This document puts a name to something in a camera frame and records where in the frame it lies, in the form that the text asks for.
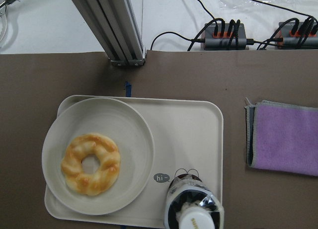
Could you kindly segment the aluminium frame post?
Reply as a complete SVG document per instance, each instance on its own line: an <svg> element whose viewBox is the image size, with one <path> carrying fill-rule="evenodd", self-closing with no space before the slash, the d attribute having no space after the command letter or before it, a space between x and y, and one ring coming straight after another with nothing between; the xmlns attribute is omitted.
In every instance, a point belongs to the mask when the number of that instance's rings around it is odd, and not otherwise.
<svg viewBox="0 0 318 229"><path fill-rule="evenodd" d="M142 66L147 51L130 0L72 0L114 66Z"/></svg>

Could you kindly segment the purple folded cloth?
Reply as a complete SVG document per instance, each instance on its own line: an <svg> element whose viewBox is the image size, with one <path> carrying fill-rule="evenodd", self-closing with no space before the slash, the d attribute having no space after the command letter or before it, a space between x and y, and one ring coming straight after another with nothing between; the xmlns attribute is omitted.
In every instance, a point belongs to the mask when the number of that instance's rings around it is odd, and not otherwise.
<svg viewBox="0 0 318 229"><path fill-rule="evenodd" d="M245 107L251 168L317 176L318 110L263 100Z"/></svg>

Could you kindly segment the grey usb hub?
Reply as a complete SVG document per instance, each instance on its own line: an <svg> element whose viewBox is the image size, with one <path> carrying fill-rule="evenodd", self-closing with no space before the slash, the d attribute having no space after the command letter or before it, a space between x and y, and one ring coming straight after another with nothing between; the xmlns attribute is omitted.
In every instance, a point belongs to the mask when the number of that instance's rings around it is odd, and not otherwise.
<svg viewBox="0 0 318 229"><path fill-rule="evenodd" d="M318 25L306 26L304 22L294 20L284 24L275 37L281 39L277 42L279 49L317 49Z"/></svg>
<svg viewBox="0 0 318 229"><path fill-rule="evenodd" d="M202 48L206 51L245 50L254 44L246 37L244 24L235 21L212 23L203 31L201 38L205 41Z"/></svg>

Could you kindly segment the tea bottle white cap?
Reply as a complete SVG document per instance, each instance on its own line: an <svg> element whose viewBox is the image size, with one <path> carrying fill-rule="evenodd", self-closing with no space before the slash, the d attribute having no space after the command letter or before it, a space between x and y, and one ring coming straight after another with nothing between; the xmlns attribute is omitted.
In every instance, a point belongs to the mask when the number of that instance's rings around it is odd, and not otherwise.
<svg viewBox="0 0 318 229"><path fill-rule="evenodd" d="M224 208L202 180L193 174L175 177L167 191L166 229L223 229Z"/></svg>

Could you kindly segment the glazed donut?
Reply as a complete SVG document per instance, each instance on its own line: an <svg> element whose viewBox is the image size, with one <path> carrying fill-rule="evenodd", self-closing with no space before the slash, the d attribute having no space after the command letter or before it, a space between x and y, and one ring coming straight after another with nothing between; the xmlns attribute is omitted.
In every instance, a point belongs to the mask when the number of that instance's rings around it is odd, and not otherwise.
<svg viewBox="0 0 318 229"><path fill-rule="evenodd" d="M86 173L82 161L88 156L99 160L94 173ZM75 192L96 196L107 191L119 176L121 155L116 143L99 133L88 133L74 138L66 148L61 170L66 184Z"/></svg>

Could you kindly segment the beige round plate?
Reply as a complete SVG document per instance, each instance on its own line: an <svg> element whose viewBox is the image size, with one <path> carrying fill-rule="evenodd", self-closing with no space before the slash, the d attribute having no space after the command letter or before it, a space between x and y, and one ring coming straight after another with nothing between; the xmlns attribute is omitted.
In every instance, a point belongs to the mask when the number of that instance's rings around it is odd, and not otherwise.
<svg viewBox="0 0 318 229"><path fill-rule="evenodd" d="M65 183L59 164L67 145L83 133L109 136L119 147L121 169L111 188L98 196L81 196ZM133 107L114 98L93 97L64 110L50 127L42 150L43 174L59 202L85 215L116 212L142 192L154 163L155 146L150 128Z"/></svg>

